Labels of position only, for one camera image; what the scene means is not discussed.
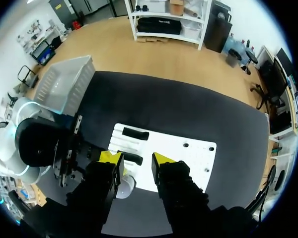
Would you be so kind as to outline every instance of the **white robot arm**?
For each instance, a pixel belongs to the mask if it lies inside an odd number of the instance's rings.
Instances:
[[[15,133],[18,125],[27,118],[42,117],[54,121],[53,114],[38,103],[27,98],[19,98],[12,110],[12,119],[0,132],[0,174],[21,179],[27,184],[37,183],[49,169],[30,167],[20,158],[15,146]]]

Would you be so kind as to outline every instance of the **white board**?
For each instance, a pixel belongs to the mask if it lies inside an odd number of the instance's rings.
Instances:
[[[149,132],[148,140],[138,140],[123,135],[125,127],[140,132]],[[211,177],[216,148],[217,145],[214,142],[168,135],[119,123],[114,127],[108,146],[112,154],[124,151],[139,155],[144,159],[141,166],[125,161],[125,168],[136,180],[136,187],[153,192],[158,192],[151,170],[153,152],[175,161],[184,161],[190,167],[192,180],[205,191]]]

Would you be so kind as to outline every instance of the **black table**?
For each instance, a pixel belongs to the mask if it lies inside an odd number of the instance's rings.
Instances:
[[[206,190],[209,207],[245,207],[256,196],[263,175],[268,123],[265,115],[233,98],[199,86],[143,75],[96,72],[80,105],[85,139],[107,148],[116,123],[215,142],[217,152]],[[38,183],[60,203],[67,188],[53,172]],[[103,233],[157,236],[171,232],[158,194],[134,189],[115,199]]]

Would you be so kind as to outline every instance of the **gray cabinet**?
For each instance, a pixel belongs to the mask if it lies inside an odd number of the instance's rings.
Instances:
[[[77,19],[75,14],[71,14],[64,0],[50,0],[50,5],[66,29],[72,27],[72,22]]]
[[[107,5],[108,2],[107,0],[71,0],[71,4],[77,13],[83,12],[84,15],[88,15]]]

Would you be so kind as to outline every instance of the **storage shelf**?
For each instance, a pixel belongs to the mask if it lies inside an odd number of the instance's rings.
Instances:
[[[131,13],[131,16],[162,16],[162,17],[174,17],[179,19],[186,19],[190,21],[196,21],[199,23],[204,23],[204,20],[198,19],[197,17],[189,16],[188,14],[184,13],[183,16],[172,15],[169,12],[149,12],[149,11],[134,11]]]
[[[172,15],[169,10],[169,4],[166,2],[167,6],[165,8],[166,12],[150,12],[150,11],[135,11],[132,9],[130,5],[130,0],[124,0],[127,13],[128,13],[128,18],[130,21],[130,26],[132,29],[132,33],[134,36],[134,40],[137,40],[138,36],[152,36],[152,37],[163,37],[163,38],[171,38],[175,40],[180,40],[180,41],[186,41],[190,43],[194,43],[198,45],[198,50],[200,51],[202,48],[202,44],[204,41],[204,36],[206,33],[208,21],[209,21],[209,15],[211,11],[211,3],[212,0],[200,0],[201,5],[198,6],[197,4],[192,4],[192,5],[187,5],[187,8],[189,10],[194,11],[197,14],[197,17],[193,17],[189,15],[188,13],[184,13],[182,16],[177,16],[177,15]],[[147,5],[149,1],[146,0],[136,0],[135,6],[139,5],[140,7],[143,7],[144,5]],[[138,32],[137,31],[137,17],[148,17],[148,16],[160,16],[160,17],[165,17],[165,18],[177,18],[177,19],[185,19],[193,22],[198,22],[200,24],[199,29],[201,30],[201,36],[199,39],[192,39],[192,38],[187,38],[184,37],[183,33],[180,35],[173,35],[173,34],[165,34],[165,33],[147,33],[147,32]]]
[[[194,44],[199,44],[200,40],[194,40],[190,38],[184,37],[182,34],[180,35],[173,35],[173,34],[165,34],[165,33],[152,33],[152,32],[137,32],[137,36],[153,36],[153,37],[164,37],[164,38],[171,38],[180,41],[191,42]]]
[[[136,5],[143,6],[145,4],[146,4],[145,0],[137,0],[136,1]],[[182,16],[172,15],[169,11],[169,7],[167,7],[166,11],[167,12],[134,11],[134,12],[131,13],[131,15],[132,16],[174,17],[174,18],[186,19],[186,20],[189,20],[189,21],[196,21],[196,22],[199,22],[199,23],[204,23],[204,16],[205,16],[205,11],[204,10],[202,10],[202,11],[200,10],[199,12],[197,12],[197,14],[198,14],[197,17],[190,16],[187,13],[183,13]]]

